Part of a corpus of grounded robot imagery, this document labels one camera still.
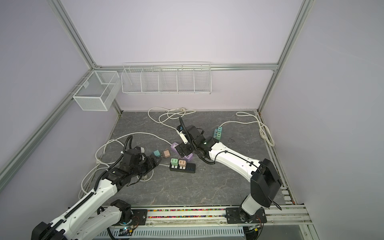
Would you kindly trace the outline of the purple power strip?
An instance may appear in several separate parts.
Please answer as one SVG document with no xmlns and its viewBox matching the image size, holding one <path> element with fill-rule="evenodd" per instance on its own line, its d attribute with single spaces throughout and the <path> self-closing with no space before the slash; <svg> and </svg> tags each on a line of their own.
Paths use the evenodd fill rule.
<svg viewBox="0 0 384 240">
<path fill-rule="evenodd" d="M 190 162 L 193 159 L 193 151 L 191 147 L 185 143 L 173 143 L 171 149 L 178 153 L 182 160 Z"/>
</svg>

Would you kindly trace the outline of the teal plug adapter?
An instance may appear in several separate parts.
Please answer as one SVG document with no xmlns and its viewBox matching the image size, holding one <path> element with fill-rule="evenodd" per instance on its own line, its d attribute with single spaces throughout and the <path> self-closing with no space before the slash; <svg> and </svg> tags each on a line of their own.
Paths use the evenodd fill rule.
<svg viewBox="0 0 384 240">
<path fill-rule="evenodd" d="M 160 157 L 162 156 L 162 154 L 160 153 L 159 150 L 154 151 L 153 154 L 154 154 L 156 157 L 158 157 L 158 158 L 160 158 Z"/>
</svg>

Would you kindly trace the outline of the pink plug adapter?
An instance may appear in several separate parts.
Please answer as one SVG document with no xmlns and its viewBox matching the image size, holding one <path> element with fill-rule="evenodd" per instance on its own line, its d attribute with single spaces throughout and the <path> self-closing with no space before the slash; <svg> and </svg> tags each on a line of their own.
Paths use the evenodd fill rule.
<svg viewBox="0 0 384 240">
<path fill-rule="evenodd" d="M 171 153 L 170 153 L 169 150 L 165 150 L 165 151 L 163 151 L 163 157 L 164 157 L 164 158 L 169 158 L 170 156 L 171 156 Z"/>
</svg>

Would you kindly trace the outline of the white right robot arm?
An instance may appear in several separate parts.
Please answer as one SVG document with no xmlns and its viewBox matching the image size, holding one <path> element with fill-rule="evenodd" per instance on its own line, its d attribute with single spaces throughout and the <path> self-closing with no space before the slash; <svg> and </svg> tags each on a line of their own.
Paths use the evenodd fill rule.
<svg viewBox="0 0 384 240">
<path fill-rule="evenodd" d="M 250 193 L 242 201 L 234 219 L 241 223 L 262 220 L 261 210 L 274 204 L 274 198 L 282 186 L 282 180 L 274 164 L 244 156 L 220 141 L 209 137 L 199 138 L 193 144 L 182 142 L 176 146 L 181 157 L 194 154 L 209 164 L 220 163 L 240 174 L 250 183 Z"/>
</svg>

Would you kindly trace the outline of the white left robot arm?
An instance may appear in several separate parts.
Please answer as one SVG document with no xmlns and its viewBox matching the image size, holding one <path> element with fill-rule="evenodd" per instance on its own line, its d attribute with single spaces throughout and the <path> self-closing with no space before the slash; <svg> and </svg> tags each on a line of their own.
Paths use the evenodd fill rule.
<svg viewBox="0 0 384 240">
<path fill-rule="evenodd" d="M 143 177 L 161 163 L 153 154 L 122 154 L 95 182 L 89 193 L 63 214 L 49 223 L 41 222 L 32 231 L 33 240 L 91 240 L 115 224 L 131 225 L 135 216 L 132 206 L 115 200 L 109 207 L 102 205 L 123 187 L 132 185 L 131 179 Z"/>
</svg>

